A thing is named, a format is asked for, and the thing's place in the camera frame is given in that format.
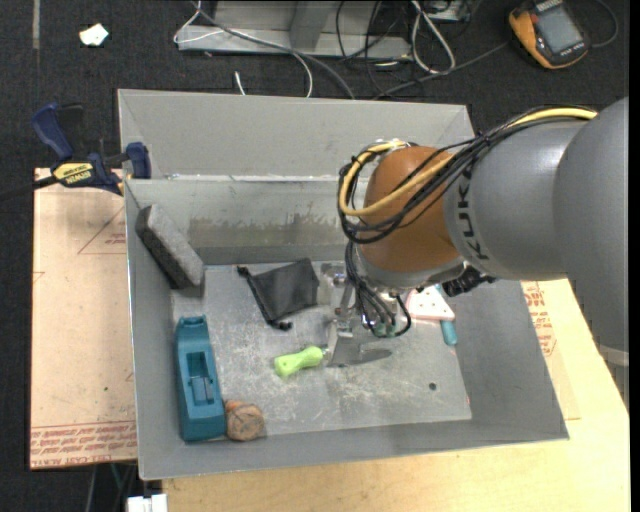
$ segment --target black carpet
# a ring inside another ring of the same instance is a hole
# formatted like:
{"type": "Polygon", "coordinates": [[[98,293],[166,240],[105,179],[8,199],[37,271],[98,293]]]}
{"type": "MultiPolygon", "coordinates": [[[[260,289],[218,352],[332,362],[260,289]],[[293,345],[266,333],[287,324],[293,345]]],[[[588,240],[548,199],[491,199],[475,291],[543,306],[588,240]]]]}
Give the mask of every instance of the black carpet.
{"type": "MultiPolygon", "coordinates": [[[[508,41],[506,14],[518,3],[485,0],[468,24],[444,27],[458,62],[508,41]]],[[[465,104],[477,130],[542,104],[580,104],[600,110],[629,94],[630,2],[606,3],[618,19],[617,38],[568,69],[547,71],[532,65],[509,44],[449,76],[407,87],[384,100],[465,104]]],[[[41,4],[36,43],[34,2],[3,2],[0,16],[3,192],[29,185],[34,167],[53,163],[54,155],[30,126],[31,115],[49,101],[82,103],[85,142],[93,146],[88,149],[98,149],[102,139],[110,154],[119,150],[115,105],[119,88],[239,93],[233,77],[238,71],[247,94],[304,96],[306,92],[305,72],[291,56],[180,53],[172,36],[193,13],[188,2],[50,0],[41,4]],[[102,48],[84,47],[78,31],[98,22],[111,37],[102,48]]],[[[594,42],[609,38],[613,22],[599,2],[573,0],[570,4],[594,42]]],[[[442,53],[433,41],[425,40],[424,45],[425,51],[442,53]]],[[[407,65],[393,72],[370,68],[372,80],[362,60],[324,61],[359,99],[376,97],[415,73],[407,65]]],[[[315,96],[346,97],[334,77],[311,66],[315,96]]],[[[29,194],[0,202],[0,510],[84,510],[93,468],[30,472],[27,466],[32,208],[29,194]]],[[[101,468],[96,476],[93,510],[110,510],[114,496],[110,475],[101,468]]]]}

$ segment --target orange device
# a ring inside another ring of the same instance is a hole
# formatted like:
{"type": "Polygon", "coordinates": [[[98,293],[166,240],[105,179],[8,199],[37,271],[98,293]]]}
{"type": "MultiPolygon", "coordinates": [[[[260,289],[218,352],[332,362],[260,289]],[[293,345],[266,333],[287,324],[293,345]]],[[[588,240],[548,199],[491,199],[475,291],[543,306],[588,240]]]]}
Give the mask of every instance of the orange device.
{"type": "Polygon", "coordinates": [[[563,0],[527,0],[509,14],[521,46],[547,69],[565,68],[584,57],[590,40],[563,0]]]}

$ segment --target clamp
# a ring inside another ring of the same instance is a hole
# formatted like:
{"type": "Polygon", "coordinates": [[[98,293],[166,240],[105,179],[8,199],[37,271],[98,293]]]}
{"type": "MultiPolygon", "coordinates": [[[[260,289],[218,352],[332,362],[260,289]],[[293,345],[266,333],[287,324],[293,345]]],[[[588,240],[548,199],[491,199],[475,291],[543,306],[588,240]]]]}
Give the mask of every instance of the clamp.
{"type": "Polygon", "coordinates": [[[59,120],[59,114],[65,111],[75,114],[74,122],[77,122],[77,114],[81,113],[78,105],[60,107],[55,101],[47,103],[31,118],[31,126],[40,140],[53,149],[58,157],[50,168],[51,176],[34,182],[34,189],[60,183],[69,188],[94,187],[122,195],[122,180],[111,167],[125,161],[131,161],[133,165],[132,177],[151,177],[149,154],[141,142],[132,142],[124,153],[106,159],[96,152],[89,153],[85,158],[74,158],[74,148],[59,120]]]}

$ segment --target yellow cable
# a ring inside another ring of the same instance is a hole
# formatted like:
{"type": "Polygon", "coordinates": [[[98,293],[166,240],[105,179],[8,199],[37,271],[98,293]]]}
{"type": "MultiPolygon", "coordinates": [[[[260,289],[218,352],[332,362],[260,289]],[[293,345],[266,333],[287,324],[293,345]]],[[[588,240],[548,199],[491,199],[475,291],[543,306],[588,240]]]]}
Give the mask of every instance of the yellow cable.
{"type": "MultiPolygon", "coordinates": [[[[537,121],[539,119],[545,119],[548,117],[575,117],[578,119],[590,120],[590,119],[593,119],[596,115],[598,115],[597,112],[593,112],[592,110],[582,109],[578,107],[560,107],[560,108],[551,107],[547,110],[542,110],[540,112],[535,112],[533,114],[525,115],[524,117],[507,125],[507,127],[515,126],[515,125],[526,123],[529,121],[537,121]]],[[[351,168],[345,175],[344,181],[342,183],[342,187],[340,188],[339,195],[338,195],[338,206],[340,207],[340,210],[345,215],[349,215],[352,217],[361,217],[363,215],[370,215],[380,211],[382,208],[387,206],[391,201],[394,201],[395,199],[403,195],[405,192],[407,192],[411,188],[415,187],[416,185],[422,185],[423,183],[428,181],[428,179],[431,178],[431,176],[436,174],[440,169],[442,169],[445,165],[447,165],[447,163],[449,162],[449,160],[451,160],[451,158],[453,158],[453,155],[450,155],[448,158],[441,160],[436,165],[433,165],[428,169],[425,169],[423,172],[421,172],[420,174],[415,176],[413,179],[405,183],[399,189],[393,191],[388,196],[383,197],[382,199],[376,201],[375,203],[369,206],[366,206],[364,208],[358,208],[358,209],[349,208],[349,205],[347,203],[347,190],[354,176],[362,168],[362,165],[364,162],[361,160],[361,157],[364,156],[366,159],[372,153],[374,154],[383,153],[385,151],[388,151],[389,149],[396,148],[401,145],[406,145],[406,144],[401,141],[391,141],[389,143],[380,144],[378,146],[372,146],[367,150],[363,151],[362,153],[360,153],[360,155],[358,155],[358,157],[356,158],[356,162],[354,162],[354,164],[351,166],[351,168]]]]}

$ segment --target black fabric piece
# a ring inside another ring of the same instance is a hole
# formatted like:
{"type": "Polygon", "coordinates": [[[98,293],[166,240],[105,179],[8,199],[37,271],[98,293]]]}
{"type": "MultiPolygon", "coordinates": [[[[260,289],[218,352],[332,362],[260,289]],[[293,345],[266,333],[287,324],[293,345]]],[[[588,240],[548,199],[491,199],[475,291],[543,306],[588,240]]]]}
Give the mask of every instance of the black fabric piece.
{"type": "Polygon", "coordinates": [[[317,304],[320,282],[308,258],[258,275],[238,267],[238,274],[247,279],[266,322],[277,329],[288,331],[293,323],[281,322],[283,317],[317,304]]]}

